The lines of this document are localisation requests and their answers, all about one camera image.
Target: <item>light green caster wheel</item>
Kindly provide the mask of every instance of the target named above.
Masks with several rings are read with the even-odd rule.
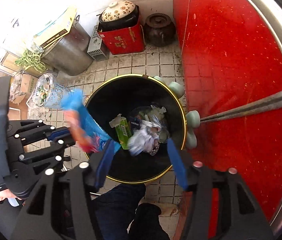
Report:
[[[186,114],[186,123],[190,129],[195,129],[200,126],[200,115],[198,111],[190,111]]]
[[[159,77],[159,76],[155,76],[154,77],[156,80],[159,80],[160,82],[162,82],[163,84],[165,84],[165,82],[163,81],[163,78]]]
[[[184,95],[184,87],[177,82],[172,81],[169,84],[169,88],[179,99]]]
[[[189,129],[186,133],[186,143],[185,146],[191,150],[197,146],[197,138],[192,129]]]

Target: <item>dirty floor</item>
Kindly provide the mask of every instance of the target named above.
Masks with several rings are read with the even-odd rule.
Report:
[[[81,75],[70,77],[59,73],[58,82],[66,85],[70,90],[81,90],[84,103],[101,84],[105,81],[122,74],[136,73],[146,74],[148,76],[160,76],[166,84],[176,81],[184,85],[184,75],[181,63],[181,53],[179,44],[175,43],[164,47],[157,48],[147,45],[144,52],[131,53],[123,55],[112,55],[108,60],[94,61],[89,68]],[[186,111],[186,98],[183,96],[181,104]],[[69,126],[64,120],[62,110],[52,110],[41,116],[29,115],[29,119],[42,119],[45,124],[54,125],[55,127]],[[49,146],[49,141],[42,140],[27,146],[28,151],[34,151],[38,148]],[[64,162],[67,169],[72,169],[82,161],[87,161],[85,152],[79,147],[73,146],[65,150],[65,155],[71,156],[70,162]],[[106,179],[104,187],[99,193],[111,190],[118,183]],[[176,183],[173,170],[168,171],[160,179],[154,181],[147,187],[145,199],[149,201],[166,202],[178,204],[182,195],[182,189]],[[162,228],[173,238],[179,215],[172,217],[160,217]]]

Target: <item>green vegetable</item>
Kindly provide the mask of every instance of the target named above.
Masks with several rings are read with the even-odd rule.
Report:
[[[35,70],[43,73],[47,70],[45,64],[41,62],[41,54],[35,54],[30,50],[26,49],[22,54],[22,57],[15,61],[18,67],[24,68],[27,70],[30,67],[33,67]]]

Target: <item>red tin container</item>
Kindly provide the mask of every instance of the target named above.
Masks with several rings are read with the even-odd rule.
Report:
[[[133,27],[102,32],[99,25],[98,33],[113,55],[142,52],[145,49],[141,15]]]

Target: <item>jar lid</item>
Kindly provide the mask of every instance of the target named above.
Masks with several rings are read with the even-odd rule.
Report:
[[[102,21],[110,22],[121,19],[130,14],[135,4],[130,1],[112,2],[102,13]]]
[[[154,13],[148,16],[145,22],[152,28],[162,28],[171,23],[171,18],[163,13]]]

